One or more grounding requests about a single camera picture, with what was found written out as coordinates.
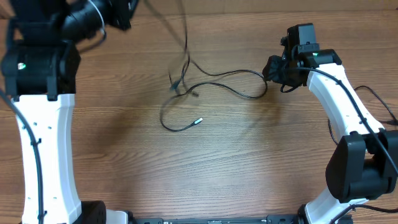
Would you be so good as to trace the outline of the black USB cable short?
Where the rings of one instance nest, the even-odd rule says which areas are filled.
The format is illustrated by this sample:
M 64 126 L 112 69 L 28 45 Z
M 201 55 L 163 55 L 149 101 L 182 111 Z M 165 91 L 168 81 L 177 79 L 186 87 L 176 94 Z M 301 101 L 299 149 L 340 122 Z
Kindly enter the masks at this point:
M 201 85 L 201 83 L 195 84 L 191 87 L 188 87 L 185 83 L 185 77 L 188 72 L 188 69 L 191 64 L 194 64 L 194 60 L 191 58 L 190 50 L 188 48 L 188 24 L 187 24 L 187 15 L 185 13 L 183 2 L 176 1 L 175 2 L 178 8 L 178 14 L 182 19 L 182 28 L 183 28 L 183 37 L 181 38 L 177 31 L 173 28 L 170 22 L 165 18 L 165 16 L 159 12 L 154 5 L 149 0 L 144 0 L 144 4 L 148 10 L 155 16 L 162 25 L 167 29 L 169 34 L 173 37 L 174 41 L 178 44 L 179 47 L 182 48 L 182 60 L 186 58 L 183 66 L 181 68 L 181 75 L 178 80 L 173 81 L 171 77 L 171 72 L 169 71 L 169 81 L 170 81 L 170 90 L 174 91 L 174 95 L 170 97 L 170 100 L 174 100 L 183 96 L 193 95 L 194 97 L 199 97 L 199 94 L 195 92 L 195 89 Z

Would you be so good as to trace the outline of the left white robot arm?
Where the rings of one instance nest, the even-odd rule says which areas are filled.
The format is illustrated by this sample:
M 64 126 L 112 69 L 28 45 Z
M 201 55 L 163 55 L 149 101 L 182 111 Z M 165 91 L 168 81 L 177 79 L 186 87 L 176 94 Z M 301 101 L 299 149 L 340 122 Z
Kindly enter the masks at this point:
M 134 223 L 129 211 L 79 199 L 71 128 L 76 45 L 106 26 L 128 30 L 137 0 L 12 1 L 1 97 L 16 114 L 24 167 L 22 223 Z

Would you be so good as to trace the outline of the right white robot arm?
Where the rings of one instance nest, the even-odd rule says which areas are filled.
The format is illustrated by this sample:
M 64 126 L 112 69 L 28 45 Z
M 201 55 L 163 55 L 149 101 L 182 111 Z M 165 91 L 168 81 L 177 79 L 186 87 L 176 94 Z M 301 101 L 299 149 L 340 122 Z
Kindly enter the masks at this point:
M 328 116 L 336 149 L 326 167 L 326 188 L 295 215 L 269 215 L 267 223 L 351 223 L 351 212 L 394 191 L 397 131 L 388 131 L 361 102 L 338 54 L 321 49 L 313 24 L 289 27 L 282 55 L 269 57 L 265 82 L 288 93 L 307 87 Z

